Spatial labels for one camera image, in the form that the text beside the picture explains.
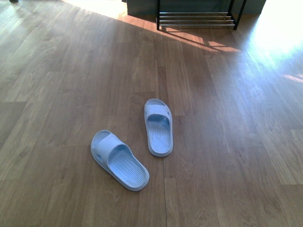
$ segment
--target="white slipper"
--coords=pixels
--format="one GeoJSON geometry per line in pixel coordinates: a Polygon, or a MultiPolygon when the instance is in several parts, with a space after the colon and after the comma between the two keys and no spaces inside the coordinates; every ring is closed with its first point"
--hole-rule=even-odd
{"type": "Polygon", "coordinates": [[[137,192],[147,185],[147,169],[116,135],[107,130],[97,132],[90,149],[95,161],[128,190],[137,192]]]}
{"type": "Polygon", "coordinates": [[[150,99],[144,107],[148,148],[157,157],[172,152],[172,116],[169,107],[158,99],[150,99]]]}

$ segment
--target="slipper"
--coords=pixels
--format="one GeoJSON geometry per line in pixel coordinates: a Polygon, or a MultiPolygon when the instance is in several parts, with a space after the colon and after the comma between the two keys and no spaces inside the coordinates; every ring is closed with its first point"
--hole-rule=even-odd
{"type": "Polygon", "coordinates": [[[169,107],[158,99],[150,99],[144,107],[148,148],[157,157],[172,152],[172,116],[169,107]]]}
{"type": "Polygon", "coordinates": [[[147,169],[116,135],[107,130],[97,132],[90,149],[95,161],[128,190],[137,192],[147,185],[147,169]]]}

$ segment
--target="shoe rack shelf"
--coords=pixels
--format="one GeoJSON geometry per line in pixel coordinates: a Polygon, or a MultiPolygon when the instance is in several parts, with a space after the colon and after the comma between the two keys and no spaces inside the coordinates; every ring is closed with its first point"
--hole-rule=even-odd
{"type": "Polygon", "coordinates": [[[243,0],[237,19],[232,14],[234,0],[231,0],[227,12],[162,12],[161,0],[157,0],[157,30],[160,27],[233,27],[238,28],[245,4],[243,0]]]}

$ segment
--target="textured footbed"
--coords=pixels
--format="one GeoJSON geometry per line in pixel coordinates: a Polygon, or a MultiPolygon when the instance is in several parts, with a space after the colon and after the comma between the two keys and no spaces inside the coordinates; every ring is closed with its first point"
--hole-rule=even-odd
{"type": "Polygon", "coordinates": [[[158,154],[167,153],[171,146],[169,120],[153,114],[147,120],[147,127],[152,150],[158,154]]]}
{"type": "Polygon", "coordinates": [[[137,188],[145,182],[145,171],[124,145],[116,147],[110,154],[108,167],[125,184],[137,188]]]}
{"type": "Polygon", "coordinates": [[[147,101],[146,104],[148,104],[148,105],[162,105],[162,106],[165,106],[165,104],[162,101],[158,100],[158,99],[150,99],[150,100],[147,101]]]}
{"type": "MultiPolygon", "coordinates": [[[[92,146],[95,147],[101,140],[108,136],[110,132],[101,131],[97,133],[93,140],[92,146]]],[[[108,168],[102,164],[102,159],[95,154],[96,160],[107,171],[108,168],[115,176],[130,188],[138,188],[145,183],[145,170],[142,168],[138,160],[136,160],[126,145],[117,146],[108,158],[108,168]]]]}

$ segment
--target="wall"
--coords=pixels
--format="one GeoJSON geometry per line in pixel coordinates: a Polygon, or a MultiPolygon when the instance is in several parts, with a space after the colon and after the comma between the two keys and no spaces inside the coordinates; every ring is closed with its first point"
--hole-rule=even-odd
{"type": "MultiPolygon", "coordinates": [[[[260,14],[266,0],[247,0],[244,13],[260,14]]],[[[233,12],[238,13],[242,0],[235,0],[233,12]]],[[[226,12],[229,0],[161,0],[162,11],[226,12]]],[[[129,15],[156,15],[156,0],[127,0],[129,15]]]]}

